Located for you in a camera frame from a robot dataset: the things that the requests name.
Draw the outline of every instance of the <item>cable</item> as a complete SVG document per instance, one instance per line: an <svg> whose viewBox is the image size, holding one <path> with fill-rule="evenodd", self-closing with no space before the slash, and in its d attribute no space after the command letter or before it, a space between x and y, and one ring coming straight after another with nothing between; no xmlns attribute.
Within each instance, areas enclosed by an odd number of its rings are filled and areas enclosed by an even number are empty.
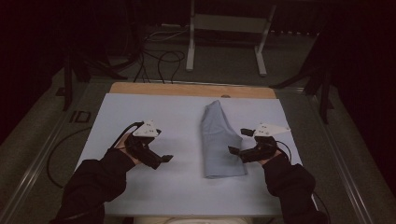
<svg viewBox="0 0 396 224"><path fill-rule="evenodd" d="M163 52L163 54L161 56L156 56L154 54L151 54L150 52ZM140 72L141 72L142 69L144 71L144 75L146 75L146 77L148 78L148 82L149 82L149 77L147 75L146 67L144 65L144 62L145 62L144 54L147 54L148 56L158 60L158 62L157 62L157 71L158 71L158 74L159 74L163 84L165 84L165 80L163 78L163 72L161 71L161 63L177 63L177 69L172 73L172 76L171 76L171 83L173 84L173 79L174 79L175 74L177 73L178 69L181 66L181 61L183 61L186 58L185 54L182 51L179 51L179 50L168 51L168 50L145 49L145 50L143 50L143 53L141 55L143 62L140 64L140 68L139 68L139 71L137 72L137 74L136 74L136 76L134 78L134 82L136 82L136 80L137 80L138 76L140 75ZM165 60L164 57L167 54L173 54L173 55L175 55L177 57L177 59L175 59L175 60Z"/></svg>
<svg viewBox="0 0 396 224"><path fill-rule="evenodd" d="M286 144L284 144L283 142L280 142L280 141L276 141L276 142L282 144L283 146L285 146L285 147L288 149L289 155L290 155L290 157L289 157L289 162L291 162L291 151L290 151L290 148L289 148ZM326 207L326 204L324 204L324 202L321 200L321 198L318 196L318 194L317 194L316 192L313 191L313 194L320 200L321 204L323 205L323 207L324 207L324 209L325 209L325 211L326 211L326 215L327 215L327 219L328 219L328 224L331 224L331 223L332 223L332 220L331 220L331 218L330 218L330 213L329 213L329 210L328 210L327 207Z"/></svg>
<svg viewBox="0 0 396 224"><path fill-rule="evenodd" d="M91 128L92 128L92 127L88 127L88 128L85 128L85 129L81 129L81 130L79 130L79 131L76 131L76 132L74 132L74 133L70 133L70 134L67 135L65 138L63 138L61 141L59 141L59 142L55 145L55 147L52 149L52 151L49 153L49 157L47 158L47 176L48 176L50 182L52 182L52 184L54 184L56 187L58 187L58 188L60 188L60 189L63 189L63 188L64 188L64 186L62 186L61 184L59 184L58 182L56 182L56 181L52 178L52 176L51 176L51 174L50 174L50 159L51 159L53 153L54 153L55 150L58 148L58 146L60 146L61 143L63 143L63 142L64 142L65 140L67 140L68 138L72 137L72 136L75 135L75 134L85 132L85 131L87 131L87 130L89 130L89 129L91 129Z"/></svg>
<svg viewBox="0 0 396 224"><path fill-rule="evenodd" d="M326 204L324 204L324 202L321 200L321 198L319 197L319 195L318 195L316 192L314 192L314 195L320 200L321 204L322 204L323 207L324 207L324 210L326 211L327 223L328 223L328 224L332 224L332 220L331 220L331 218L330 218L330 213L329 213L329 210L328 210L327 207L326 207Z"/></svg>
<svg viewBox="0 0 396 224"><path fill-rule="evenodd" d="M148 38L147 38L147 41L161 42L161 41L165 41L165 40L171 39L171 38L173 38L175 36L182 35L182 34L186 33L187 31L188 30L176 31L176 32L172 32L172 31L171 32L164 32L164 31L156 32L156 33L153 33L153 34L149 35ZM174 33L176 33L176 34L175 35L170 35L170 36L168 36L166 38L163 38L163 39L150 39L152 36L157 35L157 34L174 34Z"/></svg>
<svg viewBox="0 0 396 224"><path fill-rule="evenodd" d="M285 146L287 149L288 149L288 151L289 151L289 162L291 162L291 150L290 150L290 148L286 145L286 144L284 144L283 142L281 142L281 141L276 141L277 143L280 143L280 144L282 144L283 146Z"/></svg>
<svg viewBox="0 0 396 224"><path fill-rule="evenodd" d="M270 224L270 223L272 223L274 220L275 220L275 218L273 217L273 218L269 219L265 224Z"/></svg>
<svg viewBox="0 0 396 224"><path fill-rule="evenodd" d="M176 53L174 53L173 51L166 51L163 55L161 55L160 59L158 60L157 70L158 70L158 74L160 75L160 77L161 77L162 80L163 80L163 75L162 75L162 73L161 73L160 63L163 61L163 57L164 57L166 54L173 54L173 55L175 55L176 57L178 57L178 55L177 55ZM180 58L178 57L177 69L175 70L175 72L174 72L174 73L172 74L172 76L171 76L171 83L172 83L172 84L173 84L173 78L174 78L176 72L178 71L178 68L180 67L180 64L181 64L181 60L180 60Z"/></svg>

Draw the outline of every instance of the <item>blue towel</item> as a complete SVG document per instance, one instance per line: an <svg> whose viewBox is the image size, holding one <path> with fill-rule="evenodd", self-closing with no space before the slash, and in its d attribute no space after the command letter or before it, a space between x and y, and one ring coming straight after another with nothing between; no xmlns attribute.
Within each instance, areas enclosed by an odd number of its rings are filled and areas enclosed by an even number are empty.
<svg viewBox="0 0 396 224"><path fill-rule="evenodd" d="M205 107L201 132L206 178L223 178L248 173L239 157L229 152L228 146L241 148L242 137L230 126L220 101Z"/></svg>

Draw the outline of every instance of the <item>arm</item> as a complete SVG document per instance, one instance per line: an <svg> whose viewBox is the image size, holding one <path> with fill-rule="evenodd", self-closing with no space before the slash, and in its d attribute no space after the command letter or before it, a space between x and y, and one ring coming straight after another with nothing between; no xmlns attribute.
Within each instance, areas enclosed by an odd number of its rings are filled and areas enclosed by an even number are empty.
<svg viewBox="0 0 396 224"><path fill-rule="evenodd" d="M266 161L259 161L265 172L268 191L279 198L285 223L327 223L312 201L315 178L300 164L291 165L276 153Z"/></svg>
<svg viewBox="0 0 396 224"><path fill-rule="evenodd" d="M126 153L126 137L101 160L82 162L65 186L62 206L51 223L103 223L103 203L125 191L126 172L139 163Z"/></svg>

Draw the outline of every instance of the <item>metal frame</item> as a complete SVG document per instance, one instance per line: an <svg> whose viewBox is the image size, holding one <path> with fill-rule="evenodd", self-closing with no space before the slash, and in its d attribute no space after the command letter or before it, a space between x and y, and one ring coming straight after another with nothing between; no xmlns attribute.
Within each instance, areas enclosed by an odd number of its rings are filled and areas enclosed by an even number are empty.
<svg viewBox="0 0 396 224"><path fill-rule="evenodd" d="M258 18L237 18L225 16L209 16L203 14L195 14L195 0L191 0L191 16L190 16L190 43L187 54L186 70L192 71L194 67L195 54L195 29L221 30L221 31L236 31L247 33L262 34L262 41L254 48L257 65L259 67L259 75L265 77L267 70L265 68L264 59L262 57L262 50L264 48L265 40L270 31L271 22L276 11L276 5L272 5L267 19Z"/></svg>

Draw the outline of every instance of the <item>table leg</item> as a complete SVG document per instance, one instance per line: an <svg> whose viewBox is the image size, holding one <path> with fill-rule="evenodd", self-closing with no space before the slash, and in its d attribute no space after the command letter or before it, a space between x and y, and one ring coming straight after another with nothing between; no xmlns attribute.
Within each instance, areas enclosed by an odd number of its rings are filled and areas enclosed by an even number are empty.
<svg viewBox="0 0 396 224"><path fill-rule="evenodd" d="M271 7L270 14L268 15L267 23L265 24L265 28L262 32L262 41L260 42L259 46L256 46L254 48L254 52L256 54L257 65L259 66L259 75L261 77L267 76L267 70L265 69L264 59L262 57L262 49L264 48L265 40L267 39L268 33L270 32L271 22L274 17L275 10L276 10L276 6L273 5Z"/></svg>
<svg viewBox="0 0 396 224"><path fill-rule="evenodd" d="M192 71L194 68L194 53L195 53L195 42L194 42L194 0L191 0L191 17L190 17L190 44L189 52L187 53L187 65L186 70L188 72Z"/></svg>

